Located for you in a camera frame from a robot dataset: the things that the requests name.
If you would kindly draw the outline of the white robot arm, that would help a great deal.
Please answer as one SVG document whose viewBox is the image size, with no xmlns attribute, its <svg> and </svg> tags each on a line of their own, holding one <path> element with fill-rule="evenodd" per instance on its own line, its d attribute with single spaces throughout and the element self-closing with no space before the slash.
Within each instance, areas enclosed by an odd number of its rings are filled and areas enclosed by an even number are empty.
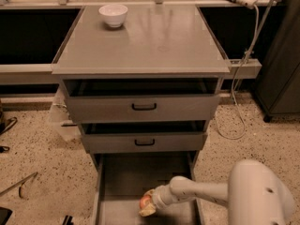
<svg viewBox="0 0 300 225">
<path fill-rule="evenodd" d="M 286 225 L 295 209 L 292 193 L 272 170 L 259 161 L 243 159 L 234 164 L 223 184 L 175 176 L 169 184 L 148 190 L 140 199 L 140 215 L 148 217 L 196 198 L 226 207 L 229 225 Z"/>
</svg>

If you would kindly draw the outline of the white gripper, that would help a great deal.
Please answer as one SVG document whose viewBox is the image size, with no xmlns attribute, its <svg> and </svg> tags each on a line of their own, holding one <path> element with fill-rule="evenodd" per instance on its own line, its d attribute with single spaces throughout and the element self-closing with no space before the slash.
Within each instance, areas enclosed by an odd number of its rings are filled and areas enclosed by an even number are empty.
<svg viewBox="0 0 300 225">
<path fill-rule="evenodd" d="M 153 204 L 149 203 L 144 205 L 141 209 L 139 214 L 142 217 L 149 217 L 156 213 L 157 209 L 164 209 L 167 206 L 173 204 L 175 202 L 175 197 L 171 193 L 171 189 L 169 185 L 166 186 L 159 186 L 155 189 L 150 189 L 146 191 L 143 196 L 152 197 Z"/>
</svg>

